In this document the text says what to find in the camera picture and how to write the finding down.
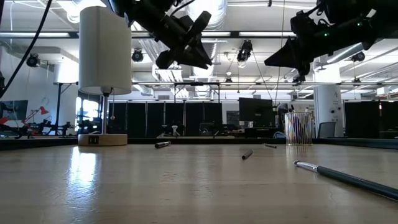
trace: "wall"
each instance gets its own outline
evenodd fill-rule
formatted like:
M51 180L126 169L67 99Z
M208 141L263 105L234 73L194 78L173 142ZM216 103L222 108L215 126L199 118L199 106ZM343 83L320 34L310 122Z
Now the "wall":
M20 61L20 58L8 54L4 48L1 49L0 70L6 79L6 83ZM48 72L47 76L47 69L30 68L24 64L1 100L28 100L27 116L30 115L31 110L37 110L43 106L49 111L49 114L41 115L37 113L35 115L35 122L42 122L43 119L51 116L52 123L54 124L57 114L58 86L54 85L53 81L53 72ZM65 124L67 121L71 121L72 124L74 123L76 97L77 86L71 86L62 95L59 118L60 125ZM15 121L8 121L6 123L6 125L11 127L16 127L17 124Z

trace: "office chair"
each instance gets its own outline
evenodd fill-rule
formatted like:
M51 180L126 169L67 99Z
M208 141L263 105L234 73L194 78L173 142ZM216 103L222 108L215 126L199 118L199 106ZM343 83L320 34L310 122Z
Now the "office chair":
M335 122L324 122L319 124L317 138L333 138L335 137Z

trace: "ceiling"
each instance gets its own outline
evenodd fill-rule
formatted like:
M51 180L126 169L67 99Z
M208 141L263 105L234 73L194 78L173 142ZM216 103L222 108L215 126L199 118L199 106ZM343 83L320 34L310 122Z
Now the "ceiling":
M10 31L11 21L13 31L30 31L34 32L40 22L43 13L43 5L37 0L30 1L8 1L4 5L3 17L0 31ZM248 1L248 0L229 0L226 18L224 20L223 30L239 30L239 31L290 31L290 18L294 17L299 11L298 7L309 9L315 6L316 0L288 0L285 2L283 8L283 1L273 0L273 6L267 7L267 1ZM54 9L48 15L43 31L48 32L65 32L78 31L78 24L72 24L67 20L67 13L60 9L59 4L55 1L52 5ZM285 39L252 39L254 47L254 57L250 57L246 67L239 68L238 64L232 59L236 55L237 49L243 42L243 39L220 39L225 43L219 44L218 59L219 65L215 65L214 78L211 81L223 82L226 78L226 72L232 72L232 79L234 82L261 82L260 72L264 79L270 82L280 80L291 82L295 73L291 73L291 68L267 67L264 65L264 60L278 51L281 46L285 44ZM13 47L21 46L22 48L30 43L29 39L13 39ZM62 50L70 53L78 58L79 43L78 39L39 39L36 46L42 47L59 47ZM133 49L141 47L138 39L132 39ZM340 73L343 81L352 80L354 75L360 76L362 74L375 72L384 67L391 66L390 70L379 73L375 76L370 76L367 82L380 82L387 80L389 82L396 82L398 79L398 67L393 66L398 62L398 51L392 49L398 47L397 39L384 39L375 44L371 49L365 52L366 60L376 57L376 59L369 62L357 63L356 68L353 69L352 62L340 62ZM133 70L138 74L146 74L152 71L152 62L148 57L145 57L141 63L134 63ZM183 66L183 78L188 79L191 74L189 67ZM307 80L312 80L312 75L307 76ZM252 88L265 88L264 86L254 86ZM363 90L374 90L376 86L369 86Z

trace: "lamp base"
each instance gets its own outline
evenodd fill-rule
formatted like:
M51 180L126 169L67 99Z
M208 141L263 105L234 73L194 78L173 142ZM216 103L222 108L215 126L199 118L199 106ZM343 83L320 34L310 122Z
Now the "lamp base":
M125 146L127 134L79 134L79 146Z

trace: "lamp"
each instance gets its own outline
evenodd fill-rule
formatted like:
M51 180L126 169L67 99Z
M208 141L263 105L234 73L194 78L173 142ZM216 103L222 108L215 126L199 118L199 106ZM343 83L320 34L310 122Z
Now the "lamp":
M79 90L103 95L102 134L81 134L79 146L122 146L126 134L106 134L109 95L131 93L131 31L103 7L80 13Z

